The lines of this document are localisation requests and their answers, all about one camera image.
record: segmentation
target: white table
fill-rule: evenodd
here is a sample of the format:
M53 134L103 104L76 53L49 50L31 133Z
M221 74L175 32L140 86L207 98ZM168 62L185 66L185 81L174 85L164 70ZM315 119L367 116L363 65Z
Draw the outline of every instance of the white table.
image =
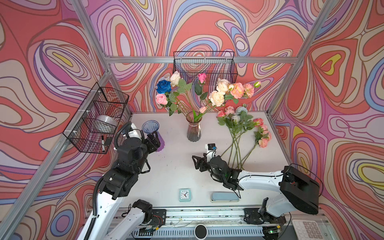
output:
M249 113L255 118L262 118L270 129L270 124L264 112ZM144 122L156 120L160 124L160 135L165 141L165 148L160 152L151 153L148 162L151 171L139 174L138 182L132 187L126 201L121 207L128 207L138 199L150 202L154 207L197 207L197 206L228 206L228 205L261 205L266 197L274 197L278 193L250 189L240 191L241 199L236 203L211 203L212 192L232 192L222 183L212 180L210 174L195 170L192 155L203 156L204 145L215 143L216 155L231 144L232 139L226 126L217 123L216 113L207 113L201 121L202 137L197 142L187 139L188 122L183 114L168 113L135 113L132 122L141 129ZM274 135L266 148L256 147L244 164L244 169L252 172L274 172L288 165L283 151ZM241 136L240 146L242 156L253 147L255 137L253 131ZM223 156L227 161L229 152ZM179 202L179 189L189 188L192 200Z

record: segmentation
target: blue rose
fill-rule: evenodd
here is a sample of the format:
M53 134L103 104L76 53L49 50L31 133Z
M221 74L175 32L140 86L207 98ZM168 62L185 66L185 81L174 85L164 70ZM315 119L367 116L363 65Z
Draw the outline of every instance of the blue rose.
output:
M240 115L242 111L244 111L245 113L248 114L248 110L247 110L245 107L243 107L243 106L238 107L238 108L236 109L236 114L237 114L237 115Z
M157 93L161 94L161 93L166 93L166 92L170 92L172 89L170 87L170 81L167 81L166 79L167 78L161 78L163 80L159 81L157 83Z

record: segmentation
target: white calculator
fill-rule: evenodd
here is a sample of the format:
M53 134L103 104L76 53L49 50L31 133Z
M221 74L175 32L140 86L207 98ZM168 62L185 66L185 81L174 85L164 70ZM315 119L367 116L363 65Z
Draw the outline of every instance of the white calculator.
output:
M319 240L324 236L315 221L310 220L292 220L298 240Z

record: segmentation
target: wallpaper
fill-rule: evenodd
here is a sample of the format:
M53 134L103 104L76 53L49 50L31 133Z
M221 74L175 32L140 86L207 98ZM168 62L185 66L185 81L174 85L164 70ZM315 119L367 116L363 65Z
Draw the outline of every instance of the wallpaper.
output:
M383 39L383 1L339 1L273 114L340 239L384 239Z
M68 1L0 1L0 220L103 69ZM69 146L17 239L73 239L113 159Z
M283 63L249 63L237 64L238 83L253 84L261 82L261 87L255 89L251 98L241 98L238 104L246 104L250 110L267 110L281 81L284 79L290 64ZM156 84L163 76L171 76L173 64L149 64L149 63L116 63L111 65L123 92L130 96L128 105L132 111L152 112L166 111L156 104ZM209 93L215 90L215 86L205 86L204 91ZM200 108L199 96L192 91L187 93L196 109Z
M322 0L83 1L108 56L234 50L296 56Z

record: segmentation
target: hot pink rose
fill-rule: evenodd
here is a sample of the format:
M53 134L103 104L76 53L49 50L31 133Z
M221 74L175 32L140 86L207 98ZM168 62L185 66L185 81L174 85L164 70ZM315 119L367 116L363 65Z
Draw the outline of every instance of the hot pink rose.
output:
M217 117L218 117L218 118L225 117L225 112L224 112L223 110L220 110L220 111L217 113Z
M234 114L235 113L235 108L232 107L232 106L228 106L228 107L226 107L224 109L224 111L225 111L225 115L228 116L229 114Z
M260 139L259 145L260 145L260 147L265 148L268 145L268 140L265 138Z
M260 127L263 129L263 131L267 131L268 130L267 126L265 126L265 125L261 125Z
M271 141L271 139L272 139L272 135L271 135L271 133L269 131L263 131L263 137L266 140L268 140L268 142Z
M244 87L245 87L245 94L250 98L253 96L253 94L255 93L255 88L249 84L249 83L246 83L244 84Z
M205 82L205 79L207 78L207 75L205 73L199 73L198 74L200 83Z
M256 126L261 126L264 124L264 121L262 118L255 118L253 121L255 122Z
M201 112L201 113L205 113L206 110L207 110L207 107L204 106L204 107L201 107L201 108L199 109L199 112Z
M234 98L239 99L244 95L245 87L241 83L235 83L233 85L233 89L231 91L232 96Z
M167 96L164 93L156 95L156 102L158 104L166 105L168 103Z

